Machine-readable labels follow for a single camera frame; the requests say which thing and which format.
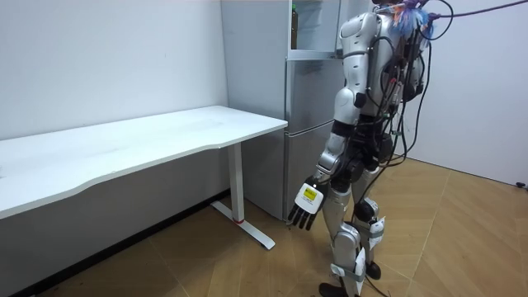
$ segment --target white panel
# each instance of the white panel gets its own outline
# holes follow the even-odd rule
[[[219,9],[216,1],[3,1],[0,139],[227,105]]]
[[[510,1],[450,2],[455,12],[467,12]],[[447,13],[439,2],[427,8]],[[433,43],[431,86],[412,158],[510,184],[528,181],[526,14],[528,4],[457,18]],[[436,34],[446,22],[438,21]],[[408,139],[418,100],[406,111]]]

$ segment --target robot leg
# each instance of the robot leg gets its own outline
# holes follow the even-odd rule
[[[381,242],[384,233],[384,218],[378,219],[378,205],[370,198],[368,194],[370,189],[366,187],[380,173],[380,168],[374,171],[365,169],[361,178],[352,183],[352,196],[354,197],[354,216],[352,226],[356,228],[361,236],[361,247],[365,249],[366,255],[366,274],[378,280],[381,277],[380,267],[374,262],[374,246]]]
[[[343,221],[351,196],[350,182],[330,183],[323,215],[330,232],[333,264],[332,271],[340,276],[342,287],[321,284],[319,293],[323,297],[356,297],[360,295],[365,279],[365,252],[359,252],[359,232]]]

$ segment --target refrigerator door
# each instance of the refrigerator door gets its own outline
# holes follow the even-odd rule
[[[288,134],[297,134],[333,120],[334,98],[345,85],[339,59],[286,63]]]
[[[315,166],[324,150],[330,130],[332,122],[295,136],[286,136],[284,219],[294,206],[295,196],[306,177],[315,173]]]

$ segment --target wire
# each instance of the wire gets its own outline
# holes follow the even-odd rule
[[[420,35],[424,39],[429,40],[429,41],[439,40],[443,35],[445,35],[447,33],[447,31],[451,28],[451,24],[453,23],[453,19],[455,18],[455,11],[453,10],[453,7],[451,6],[451,4],[449,4],[446,0],[438,0],[438,1],[444,3],[449,8],[450,15],[449,16],[442,16],[442,15],[433,14],[433,19],[434,18],[438,18],[438,17],[450,17],[449,24],[447,24],[447,27],[445,28],[445,30],[440,35],[438,35],[435,38],[429,38],[429,37],[423,35],[422,31],[419,30]]]
[[[426,74],[426,63],[423,60],[422,54],[420,54],[420,63],[422,63],[422,74],[420,74],[420,82],[423,82],[423,76]]]
[[[397,66],[395,66],[395,65],[391,65],[391,67],[392,67],[393,69],[396,69],[396,68],[397,68]],[[392,72],[392,70],[391,70],[391,73],[389,74],[389,78],[391,78],[392,76],[393,76],[393,72]],[[383,76],[380,75],[380,76],[379,76],[379,85],[380,85],[381,90],[382,90],[382,92],[383,92],[383,95],[382,95],[382,96],[384,96],[384,94],[385,94],[386,91],[384,90],[382,80],[383,80]],[[387,96],[387,99],[388,99],[389,101],[390,101],[390,98],[393,96],[394,91],[396,90],[396,87],[398,86],[398,82],[399,82],[399,73],[398,73],[398,76],[396,77],[396,81],[393,83],[393,88],[390,90],[390,93],[389,93],[389,95]],[[381,116],[381,118],[379,119],[379,121],[382,121],[382,122],[383,122],[384,120],[387,120],[387,119],[384,117],[384,114],[383,114],[383,115]],[[383,136],[384,136],[385,131],[387,130],[387,126],[389,125],[389,122],[390,122],[390,120],[387,121],[387,123],[385,124],[385,126],[384,126],[384,127],[381,129],[381,131],[379,132],[379,142],[380,142],[380,143],[383,141]]]
[[[512,2],[512,3],[508,3],[508,4],[502,4],[502,5],[495,6],[495,7],[485,8],[485,9],[477,10],[477,11],[474,11],[474,12],[464,12],[464,13],[457,13],[457,14],[451,13],[451,15],[449,15],[449,16],[436,15],[436,17],[438,17],[438,18],[450,17],[452,19],[454,17],[474,16],[474,15],[477,15],[479,13],[492,12],[492,11],[497,10],[497,9],[514,7],[515,5],[520,5],[520,4],[527,3],[527,2],[528,2],[528,0],[522,0],[522,1]]]
[[[385,40],[385,41],[387,41],[387,42],[389,43],[389,45],[390,45],[390,49],[391,49],[391,51],[392,51],[392,57],[393,57],[393,58],[392,58],[392,62],[393,62],[393,66],[394,66],[394,56],[396,55],[396,49],[394,48],[393,41],[392,41],[389,37],[387,37],[387,36],[380,36],[380,37],[378,37],[378,38],[372,40],[372,42],[370,43],[370,47],[371,47],[371,48],[374,48],[374,45],[375,45],[377,42],[381,41],[381,40]],[[381,108],[382,108],[383,105],[384,105],[384,96],[386,95],[386,93],[384,92],[383,96],[381,97],[381,102],[380,102],[379,104],[378,104],[378,103],[372,98],[372,96],[370,95],[370,90],[369,90],[369,89],[366,90],[366,95],[367,95],[367,97],[369,98],[369,100],[371,100],[372,103],[374,103],[374,105],[376,105],[376,107],[378,107],[378,113],[379,113],[380,110],[381,110]]]
[[[431,82],[431,57],[432,57],[432,45],[429,45],[429,57],[427,58],[427,82],[426,87],[423,89],[422,98],[420,99],[420,105],[418,106],[418,112],[416,115],[416,125],[414,129],[414,139],[412,140],[411,147],[409,147],[409,152],[414,148],[414,145],[416,144],[417,138],[418,138],[418,129],[420,125],[420,114],[422,113],[422,104],[423,104],[423,98],[427,94],[427,89],[429,88],[429,83]],[[396,157],[394,160],[397,160],[401,158],[401,156]]]
[[[394,155],[394,151],[396,150],[397,144],[398,144],[398,135],[396,135],[396,138],[395,138],[395,141],[394,141],[394,144],[393,144],[393,149],[392,149],[392,152],[391,152],[390,156]],[[391,159],[389,159],[389,161],[387,161],[387,166],[390,164],[390,162],[391,162]],[[363,200],[365,198],[365,195],[366,195],[367,191],[372,187],[372,185],[374,185],[374,183],[378,180],[378,178],[380,178],[381,174],[383,174],[385,169],[387,169],[387,167],[382,167],[381,168],[381,170],[379,171],[378,175],[375,176],[374,179],[365,188],[365,190],[363,191],[363,194],[361,194],[361,198],[359,199],[359,201],[361,201],[361,200]]]
[[[389,294],[385,294],[384,292],[382,292],[380,289],[378,289],[378,287],[376,287],[372,281],[370,281],[370,278],[368,276],[365,276],[366,280],[369,282],[370,286],[372,287],[372,289],[374,289],[376,292],[378,292],[378,294],[382,295],[383,297],[393,297],[391,294],[390,294],[390,291],[387,290],[387,292],[389,292]]]
[[[417,57],[417,54],[418,54],[418,51],[419,51],[419,48],[416,46],[417,38],[418,38],[418,32],[420,32],[419,29],[417,29],[417,31],[414,32],[414,34],[413,34],[414,38],[412,39],[412,48],[409,50],[409,56],[408,56],[408,60],[407,60],[407,63],[408,63],[408,65],[407,65],[407,73],[406,73],[406,77],[405,77],[404,86],[407,86],[411,82],[411,75],[413,73],[413,64],[414,64],[414,61],[416,60],[416,57]],[[407,140],[405,138],[405,128],[404,128],[405,127],[404,118],[405,118],[406,107],[407,107],[407,100],[406,100],[406,98],[404,98],[403,99],[402,113],[400,114],[400,117],[398,119],[398,126],[396,127],[397,134],[396,134],[396,141],[395,141],[395,144],[393,146],[393,152],[390,154],[389,161],[387,162],[387,164],[380,165],[381,167],[384,167],[384,168],[395,167],[395,166],[398,166],[398,165],[402,164],[407,159],[408,147],[407,147]],[[400,163],[390,164],[391,161],[394,161],[396,159],[396,158],[393,158],[393,155],[394,155],[394,151],[396,150],[396,146],[397,146],[397,142],[398,142],[398,136],[399,136],[398,133],[400,133],[402,135],[403,160]]]

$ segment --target desk leg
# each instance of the desk leg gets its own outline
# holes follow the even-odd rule
[[[219,201],[211,205],[222,214],[232,219],[240,228],[253,236],[262,246],[270,250],[275,246],[275,242],[244,220],[244,191],[242,179],[242,153],[240,143],[228,147],[229,153],[229,179],[231,184],[231,211]]]

